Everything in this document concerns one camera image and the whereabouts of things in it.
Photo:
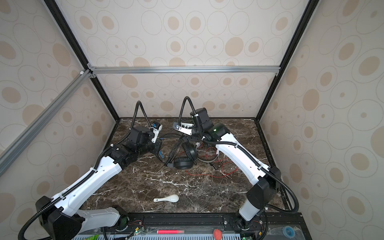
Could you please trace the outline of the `white black headphones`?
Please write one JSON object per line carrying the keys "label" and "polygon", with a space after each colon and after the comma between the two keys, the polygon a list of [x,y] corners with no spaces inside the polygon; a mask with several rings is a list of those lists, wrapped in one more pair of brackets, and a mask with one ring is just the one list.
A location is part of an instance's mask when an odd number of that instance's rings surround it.
{"label": "white black headphones", "polygon": [[213,164],[220,160],[220,153],[215,147],[209,146],[205,143],[198,143],[196,144],[196,147],[198,150],[199,161],[207,164]]}

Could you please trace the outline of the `black blue headphones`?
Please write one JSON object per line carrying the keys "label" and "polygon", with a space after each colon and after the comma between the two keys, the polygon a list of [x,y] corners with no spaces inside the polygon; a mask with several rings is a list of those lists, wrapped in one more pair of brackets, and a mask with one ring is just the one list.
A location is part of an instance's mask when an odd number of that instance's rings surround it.
{"label": "black blue headphones", "polygon": [[181,135],[171,152],[169,153],[165,165],[178,170],[188,170],[197,164],[198,152],[188,137]]}

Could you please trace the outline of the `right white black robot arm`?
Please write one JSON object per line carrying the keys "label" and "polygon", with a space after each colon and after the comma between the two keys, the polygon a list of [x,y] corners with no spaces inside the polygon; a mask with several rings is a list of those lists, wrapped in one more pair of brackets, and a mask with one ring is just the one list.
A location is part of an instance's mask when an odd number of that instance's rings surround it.
{"label": "right white black robot arm", "polygon": [[[206,108],[195,109],[188,96],[183,99],[179,122],[174,129],[188,136],[199,138],[204,144],[215,147],[245,174],[253,187],[247,192],[247,199],[238,211],[243,221],[250,222],[266,207],[286,214],[298,212],[298,198],[281,180],[280,170],[277,167],[269,167],[253,156],[225,125],[221,123],[214,125]],[[291,210],[284,210],[269,204],[269,201],[281,188],[284,188],[294,201],[294,207]]]}

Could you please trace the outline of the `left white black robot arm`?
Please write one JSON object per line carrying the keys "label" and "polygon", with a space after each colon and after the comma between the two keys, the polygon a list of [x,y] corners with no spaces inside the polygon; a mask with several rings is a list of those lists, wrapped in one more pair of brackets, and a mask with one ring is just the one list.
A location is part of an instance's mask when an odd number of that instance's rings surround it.
{"label": "left white black robot arm", "polygon": [[80,232],[115,225],[121,217],[116,208],[82,214],[80,207],[102,185],[139,157],[150,153],[159,161],[163,159],[162,141],[158,138],[162,125],[158,122],[148,125],[136,127],[132,121],[129,133],[103,150],[87,173],[53,197],[41,197],[36,203],[36,214],[22,226],[18,239],[26,238],[27,229],[36,220],[49,234],[49,240],[71,240]]}

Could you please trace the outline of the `white ceramic spoon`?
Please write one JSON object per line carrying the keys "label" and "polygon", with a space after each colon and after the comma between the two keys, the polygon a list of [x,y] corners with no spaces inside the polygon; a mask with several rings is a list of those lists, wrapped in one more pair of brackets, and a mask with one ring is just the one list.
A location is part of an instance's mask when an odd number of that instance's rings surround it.
{"label": "white ceramic spoon", "polygon": [[157,198],[157,199],[153,199],[153,201],[156,203],[156,202],[170,202],[170,203],[177,203],[179,201],[179,196],[178,195],[169,195],[167,197],[164,197],[164,198]]}

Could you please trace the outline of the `pink marker pen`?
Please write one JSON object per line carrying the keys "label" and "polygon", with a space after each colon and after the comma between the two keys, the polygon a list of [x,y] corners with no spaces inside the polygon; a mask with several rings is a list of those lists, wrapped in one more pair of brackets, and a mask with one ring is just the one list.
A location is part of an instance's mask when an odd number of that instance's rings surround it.
{"label": "pink marker pen", "polygon": [[159,235],[184,234],[184,230],[157,230]]}

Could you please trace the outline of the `green object at base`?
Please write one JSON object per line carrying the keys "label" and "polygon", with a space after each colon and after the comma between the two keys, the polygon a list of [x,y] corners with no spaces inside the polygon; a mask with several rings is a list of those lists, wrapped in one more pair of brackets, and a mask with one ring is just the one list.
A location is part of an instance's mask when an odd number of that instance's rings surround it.
{"label": "green object at base", "polygon": [[90,236],[88,238],[85,238],[83,240],[97,240],[99,238],[99,235],[93,235],[93,236]]}

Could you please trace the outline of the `red round ball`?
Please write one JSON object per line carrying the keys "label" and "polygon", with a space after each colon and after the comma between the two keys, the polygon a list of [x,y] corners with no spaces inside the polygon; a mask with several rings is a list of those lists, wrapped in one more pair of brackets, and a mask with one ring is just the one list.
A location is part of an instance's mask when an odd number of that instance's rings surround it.
{"label": "red round ball", "polygon": [[222,231],[220,231],[219,229],[215,229],[213,231],[213,237],[214,237],[214,240],[222,240],[222,238],[223,238]]}

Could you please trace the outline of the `blue tape roll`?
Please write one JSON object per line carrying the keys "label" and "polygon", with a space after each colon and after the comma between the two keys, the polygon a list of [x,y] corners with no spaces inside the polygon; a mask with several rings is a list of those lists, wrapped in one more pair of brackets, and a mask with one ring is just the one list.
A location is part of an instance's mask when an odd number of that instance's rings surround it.
{"label": "blue tape roll", "polygon": [[283,227],[282,233],[287,239],[294,239],[296,236],[295,230],[290,226]]}

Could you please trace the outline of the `silver aluminium back rail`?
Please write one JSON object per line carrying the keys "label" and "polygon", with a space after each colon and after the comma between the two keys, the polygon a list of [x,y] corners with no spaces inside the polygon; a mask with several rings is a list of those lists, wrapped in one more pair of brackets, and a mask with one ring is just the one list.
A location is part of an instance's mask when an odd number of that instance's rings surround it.
{"label": "silver aluminium back rail", "polygon": [[91,67],[94,74],[278,73],[279,66]]}

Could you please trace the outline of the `silver aluminium rail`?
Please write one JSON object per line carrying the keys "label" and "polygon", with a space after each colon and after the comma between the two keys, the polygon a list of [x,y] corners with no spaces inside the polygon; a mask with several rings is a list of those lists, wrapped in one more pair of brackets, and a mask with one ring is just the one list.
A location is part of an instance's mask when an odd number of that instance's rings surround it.
{"label": "silver aluminium rail", "polygon": [[278,73],[279,66],[91,67],[94,74]]}
{"label": "silver aluminium rail", "polygon": [[1,155],[1,175],[9,169],[26,147],[29,146],[42,129],[60,111],[63,105],[72,97],[83,81],[89,79],[90,76],[90,70],[83,70],[4,151]]}

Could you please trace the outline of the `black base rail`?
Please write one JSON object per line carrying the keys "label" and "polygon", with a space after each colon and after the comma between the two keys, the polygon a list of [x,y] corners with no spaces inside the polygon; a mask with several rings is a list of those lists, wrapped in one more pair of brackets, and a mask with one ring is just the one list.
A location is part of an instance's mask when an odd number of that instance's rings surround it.
{"label": "black base rail", "polygon": [[299,213],[262,213],[251,220],[244,220],[239,213],[127,213],[119,206],[107,209],[78,210],[73,216],[62,209],[51,211],[39,218],[42,227],[54,240],[71,240],[77,234],[97,228],[112,228],[115,232],[130,232],[139,226],[150,227],[218,227],[239,234],[261,232],[266,235],[269,225],[299,225],[304,238],[311,236],[304,218]]}

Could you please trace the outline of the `silver aluminium left rail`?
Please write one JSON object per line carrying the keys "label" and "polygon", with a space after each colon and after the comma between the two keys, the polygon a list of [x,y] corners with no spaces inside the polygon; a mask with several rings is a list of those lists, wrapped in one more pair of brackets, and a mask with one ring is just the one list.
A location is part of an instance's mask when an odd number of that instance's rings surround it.
{"label": "silver aluminium left rail", "polygon": [[83,70],[4,151],[1,155],[1,175],[9,169],[26,147],[29,146],[42,129],[60,111],[63,105],[72,97],[83,81],[89,79],[90,76],[90,70]]}

